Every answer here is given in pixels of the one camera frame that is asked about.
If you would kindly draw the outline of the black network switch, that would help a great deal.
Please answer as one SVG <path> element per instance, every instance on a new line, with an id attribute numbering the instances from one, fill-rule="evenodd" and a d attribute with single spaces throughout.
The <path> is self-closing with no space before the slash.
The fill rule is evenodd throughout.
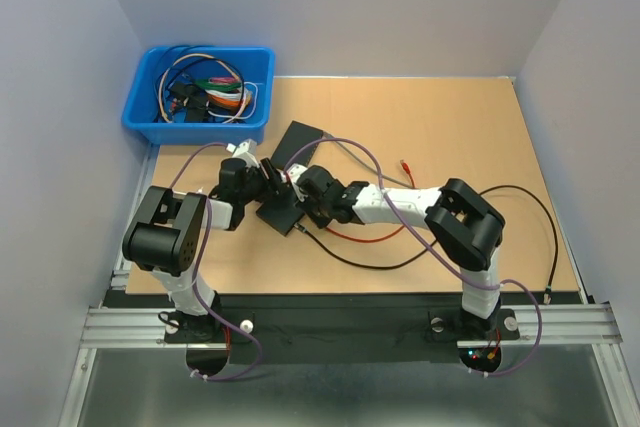
<path id="1" fill-rule="evenodd" d="M 324 131 L 319 128 L 292 121 L 275 148 L 271 163 L 278 170 L 283 170 L 290 160 L 293 160 L 294 164 L 308 166 L 318 145 L 314 144 L 299 154 L 297 152 L 305 145 L 323 139 L 324 135 Z"/>
<path id="2" fill-rule="evenodd" d="M 297 206 L 298 198 L 293 191 L 265 201 L 257 210 L 257 217 L 282 236 L 287 236 L 304 216 Z"/>

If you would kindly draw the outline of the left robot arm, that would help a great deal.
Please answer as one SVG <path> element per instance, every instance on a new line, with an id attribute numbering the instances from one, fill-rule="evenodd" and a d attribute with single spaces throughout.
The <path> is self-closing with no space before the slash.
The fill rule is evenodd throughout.
<path id="1" fill-rule="evenodd" d="M 219 297 L 196 271 L 204 246 L 200 235 L 235 230 L 247 204 L 271 200 L 283 190 L 282 176 L 267 158 L 255 165 L 241 158 L 224 160 L 218 184 L 207 195 L 147 189 L 124 235 L 122 252 L 160 281 L 173 302 L 173 311 L 159 314 L 167 343 L 220 338 L 224 328 Z"/>

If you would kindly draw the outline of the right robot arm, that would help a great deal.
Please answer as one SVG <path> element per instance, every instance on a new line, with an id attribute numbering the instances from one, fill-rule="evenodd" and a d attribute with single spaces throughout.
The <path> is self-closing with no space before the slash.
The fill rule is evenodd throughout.
<path id="1" fill-rule="evenodd" d="M 462 282 L 460 325 L 472 337 L 496 327 L 500 309 L 498 256 L 504 217 L 461 179 L 440 188 L 383 188 L 367 181 L 343 185 L 320 166 L 286 171 L 298 206 L 316 226 L 398 224 L 431 232 L 443 250 L 434 256 Z"/>

